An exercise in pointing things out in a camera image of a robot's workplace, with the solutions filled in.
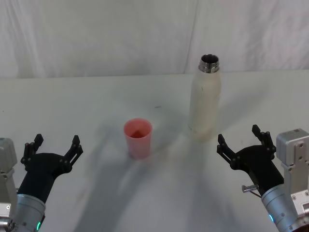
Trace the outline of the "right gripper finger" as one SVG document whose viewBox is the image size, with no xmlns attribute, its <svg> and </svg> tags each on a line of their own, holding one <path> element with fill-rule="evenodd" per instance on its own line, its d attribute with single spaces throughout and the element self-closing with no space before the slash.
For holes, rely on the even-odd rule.
<svg viewBox="0 0 309 232">
<path fill-rule="evenodd" d="M 241 169 L 240 155 L 229 148 L 222 134 L 218 135 L 217 153 L 230 165 L 232 170 Z"/>
<path fill-rule="evenodd" d="M 276 147 L 273 144 L 270 132 L 263 132 L 256 124 L 254 124 L 252 126 L 252 133 L 256 138 L 258 138 L 258 140 L 261 142 L 261 145 L 266 149 L 267 155 L 270 157 L 270 160 L 273 160 L 275 158 L 274 153 L 276 152 Z"/>
</svg>

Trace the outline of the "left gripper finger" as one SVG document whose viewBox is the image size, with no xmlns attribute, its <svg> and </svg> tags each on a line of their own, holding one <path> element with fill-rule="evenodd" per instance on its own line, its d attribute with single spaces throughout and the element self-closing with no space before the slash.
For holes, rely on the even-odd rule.
<svg viewBox="0 0 309 232">
<path fill-rule="evenodd" d="M 37 134 L 33 142 L 25 143 L 24 154 L 21 159 L 21 163 L 24 164 L 25 167 L 27 167 L 32 162 L 43 141 L 43 136 L 41 134 Z"/>
<path fill-rule="evenodd" d="M 67 153 L 60 159 L 60 167 L 62 173 L 69 173 L 77 159 L 82 155 L 83 148 L 80 144 L 78 135 L 74 135 L 71 147 Z"/>
</svg>

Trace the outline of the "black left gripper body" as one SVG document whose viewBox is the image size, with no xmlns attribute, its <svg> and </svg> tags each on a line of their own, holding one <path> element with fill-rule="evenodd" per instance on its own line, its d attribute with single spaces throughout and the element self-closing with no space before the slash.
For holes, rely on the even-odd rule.
<svg viewBox="0 0 309 232">
<path fill-rule="evenodd" d="M 56 178 L 70 172 L 70 162 L 65 156 L 39 153 L 21 159 L 26 170 L 18 194 L 25 194 L 46 202 Z"/>
</svg>

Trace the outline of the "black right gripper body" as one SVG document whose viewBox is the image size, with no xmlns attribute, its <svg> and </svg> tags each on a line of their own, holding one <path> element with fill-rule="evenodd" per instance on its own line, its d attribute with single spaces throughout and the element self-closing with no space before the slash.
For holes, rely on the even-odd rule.
<svg viewBox="0 0 309 232">
<path fill-rule="evenodd" d="M 246 172 L 253 184 L 258 186 L 260 195 L 284 183 L 279 170 L 272 162 L 275 146 L 252 145 L 237 152 L 238 169 Z"/>
</svg>

